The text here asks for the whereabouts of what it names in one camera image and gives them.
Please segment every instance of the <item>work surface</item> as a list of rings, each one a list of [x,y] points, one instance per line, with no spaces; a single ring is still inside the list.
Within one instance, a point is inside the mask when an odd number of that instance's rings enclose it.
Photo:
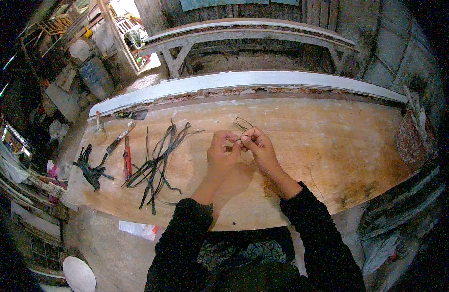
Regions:
[[[207,149],[213,133],[227,129],[236,134],[236,117],[259,126],[272,140],[283,169],[303,181],[324,202],[331,214],[368,201],[408,178],[411,173],[401,160],[394,142],[400,110],[377,104],[343,100],[259,99],[202,103],[150,110],[143,121],[136,121],[129,134],[132,163],[146,160],[146,127],[149,149],[161,139],[173,118],[178,129],[187,121],[192,130],[205,130],[188,137],[170,156],[167,179],[182,196],[166,187],[158,195],[162,201],[178,202],[198,187],[207,170]],[[106,147],[117,137],[128,120],[105,122],[108,139],[93,146],[90,164],[97,166]],[[80,148],[93,143],[96,123],[90,122]],[[74,167],[68,192],[62,201],[85,204],[92,209],[121,219],[167,226],[175,207],[156,201],[139,210],[145,183],[136,188],[123,184],[124,140],[108,157],[106,174],[115,178],[99,179],[101,189],[93,187]],[[250,152],[243,153],[238,165],[215,196],[217,221],[212,230],[248,230],[287,225],[279,197],[258,172]]]

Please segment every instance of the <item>red tool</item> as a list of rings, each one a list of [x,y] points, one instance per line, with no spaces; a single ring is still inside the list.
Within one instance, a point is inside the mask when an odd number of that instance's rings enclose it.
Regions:
[[[125,137],[125,148],[123,157],[124,157],[124,180],[127,180],[132,176],[131,148],[129,146],[129,136]]]

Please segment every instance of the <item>bundle of black strips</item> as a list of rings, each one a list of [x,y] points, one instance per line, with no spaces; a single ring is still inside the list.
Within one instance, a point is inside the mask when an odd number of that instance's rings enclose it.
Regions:
[[[130,178],[128,178],[122,186],[126,187],[136,187],[139,184],[146,181],[147,185],[145,191],[143,193],[142,202],[140,203],[139,209],[143,207],[145,203],[145,199],[148,196],[148,193],[151,193],[151,199],[146,203],[147,206],[151,204],[151,213],[156,215],[155,210],[155,199],[158,201],[165,203],[167,205],[175,206],[175,203],[169,203],[161,201],[157,198],[158,193],[166,184],[166,186],[174,191],[178,191],[182,194],[181,190],[178,188],[173,188],[169,185],[166,180],[166,170],[167,170],[167,161],[169,155],[181,144],[181,142],[189,135],[197,134],[202,131],[188,132],[188,130],[192,127],[192,125],[187,122],[186,126],[182,131],[177,133],[176,125],[174,125],[173,120],[171,119],[171,125],[166,130],[164,137],[156,143],[153,152],[151,153],[150,159],[150,151],[148,150],[148,127],[146,128],[146,162],[141,166],[137,167],[134,164],[132,166],[137,169],[135,173],[132,174]],[[159,173],[160,179],[158,184],[155,186],[153,180],[155,175]]]
[[[102,167],[102,165],[106,161],[106,157],[108,156],[108,154],[107,153],[105,154],[105,157],[103,157],[103,160],[101,161],[100,165],[92,168],[90,167],[90,163],[88,162],[90,153],[91,153],[91,144],[88,144],[85,152],[83,152],[82,147],[77,162],[72,162],[72,164],[81,168],[83,176],[85,177],[85,179],[87,179],[87,182],[90,183],[93,186],[93,189],[96,191],[100,189],[100,182],[98,181],[100,176],[104,176],[110,180],[114,180],[114,178],[110,175],[105,174],[104,173],[105,167],[104,166]]]

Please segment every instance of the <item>left hand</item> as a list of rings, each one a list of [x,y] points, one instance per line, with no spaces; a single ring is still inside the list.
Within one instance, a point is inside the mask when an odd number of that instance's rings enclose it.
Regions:
[[[236,134],[226,130],[218,131],[213,135],[208,149],[207,177],[215,181],[224,181],[229,175],[241,154],[241,146],[235,143],[237,139],[239,137]],[[233,146],[225,146],[226,141],[233,143]]]
[[[202,205],[211,204],[215,192],[236,166],[236,161],[241,154],[241,145],[235,143],[237,139],[239,137],[229,131],[218,131],[213,135],[208,149],[207,174],[190,197],[191,199]],[[233,146],[225,146],[226,141],[233,143]]]

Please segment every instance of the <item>black sleeve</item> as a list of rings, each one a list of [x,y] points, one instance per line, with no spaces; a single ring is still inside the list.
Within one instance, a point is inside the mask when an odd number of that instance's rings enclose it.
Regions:
[[[280,207],[300,233],[310,284],[317,291],[365,291],[362,273],[341,240],[326,206],[299,182],[302,191]]]
[[[213,220],[212,206],[182,199],[156,244],[145,291],[200,291],[210,272],[197,263],[204,237]]]

